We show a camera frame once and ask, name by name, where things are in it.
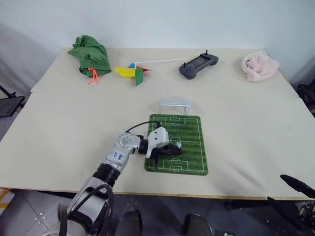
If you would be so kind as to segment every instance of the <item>black game controller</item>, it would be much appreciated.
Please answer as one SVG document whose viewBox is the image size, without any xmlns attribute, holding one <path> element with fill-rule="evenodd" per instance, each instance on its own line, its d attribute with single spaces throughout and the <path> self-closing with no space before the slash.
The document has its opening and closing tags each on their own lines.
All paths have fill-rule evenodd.
<svg viewBox="0 0 315 236">
<path fill-rule="evenodd" d="M 184 75 L 187 79 L 191 80 L 196 77 L 197 73 L 208 65 L 217 64 L 219 58 L 206 53 L 200 54 L 197 58 L 190 62 L 185 62 L 179 67 L 179 72 Z"/>
</svg>

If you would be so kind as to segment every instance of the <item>soccer field mat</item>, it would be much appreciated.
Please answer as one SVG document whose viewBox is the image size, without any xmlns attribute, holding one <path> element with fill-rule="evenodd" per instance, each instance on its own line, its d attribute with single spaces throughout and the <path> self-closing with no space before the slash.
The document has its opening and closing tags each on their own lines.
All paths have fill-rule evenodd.
<svg viewBox="0 0 315 236">
<path fill-rule="evenodd" d="M 168 131 L 169 143 L 180 142 L 181 155 L 160 155 L 158 169 L 154 168 L 154 158 L 145 160 L 145 169 L 150 172 L 205 176 L 208 173 L 207 158 L 202 138 L 201 122 L 198 116 L 151 115 L 150 120 L 160 121 Z M 156 129 L 149 124 L 149 133 Z"/>
</svg>

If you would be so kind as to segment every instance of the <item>floor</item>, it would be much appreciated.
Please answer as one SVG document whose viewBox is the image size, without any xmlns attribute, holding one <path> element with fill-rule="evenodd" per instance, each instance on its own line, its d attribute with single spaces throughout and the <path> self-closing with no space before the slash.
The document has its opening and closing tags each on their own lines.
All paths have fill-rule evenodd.
<svg viewBox="0 0 315 236">
<path fill-rule="evenodd" d="M 271 207 L 228 211 L 223 200 L 114 195 L 114 213 L 110 235 L 122 215 L 130 209 L 142 214 L 143 235 L 180 235 L 184 218 L 197 213 L 206 218 L 213 232 L 237 236 L 295 236 L 293 227 Z M 16 196 L 0 216 L 0 236 L 40 236 L 57 221 L 57 206 L 70 199 L 30 190 L 17 190 Z"/>
</svg>

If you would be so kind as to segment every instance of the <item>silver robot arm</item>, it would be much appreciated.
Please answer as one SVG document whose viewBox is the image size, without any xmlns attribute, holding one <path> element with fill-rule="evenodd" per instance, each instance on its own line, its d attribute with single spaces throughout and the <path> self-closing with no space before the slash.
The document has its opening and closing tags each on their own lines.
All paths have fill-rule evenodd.
<svg viewBox="0 0 315 236">
<path fill-rule="evenodd" d="M 132 153 L 150 157 L 154 148 L 168 144 L 168 132 L 157 123 L 148 139 L 123 133 L 97 171 L 82 186 L 69 205 L 58 207 L 58 219 L 42 236 L 105 236 L 113 212 L 112 187 Z"/>
</svg>

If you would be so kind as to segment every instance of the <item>table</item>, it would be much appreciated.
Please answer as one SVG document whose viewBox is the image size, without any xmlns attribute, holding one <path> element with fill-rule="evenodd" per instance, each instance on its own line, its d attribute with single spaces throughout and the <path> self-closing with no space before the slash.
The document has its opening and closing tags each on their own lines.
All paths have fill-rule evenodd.
<svg viewBox="0 0 315 236">
<path fill-rule="evenodd" d="M 279 177 L 315 187 L 315 119 L 278 71 L 252 83 L 241 70 L 256 50 L 211 49 L 219 57 L 193 80 L 179 74 L 183 61 L 146 64 L 144 83 L 116 72 L 88 85 L 79 62 L 64 49 L 32 88 L 24 109 L 0 143 L 0 186 L 78 191 L 120 133 L 159 112 L 165 99 L 189 100 L 201 117 L 209 173 L 152 173 L 132 155 L 115 193 L 204 198 L 307 199 Z M 114 67 L 133 61 L 195 58 L 203 49 L 108 49 Z M 146 134 L 147 126 L 135 130 Z"/>
</svg>

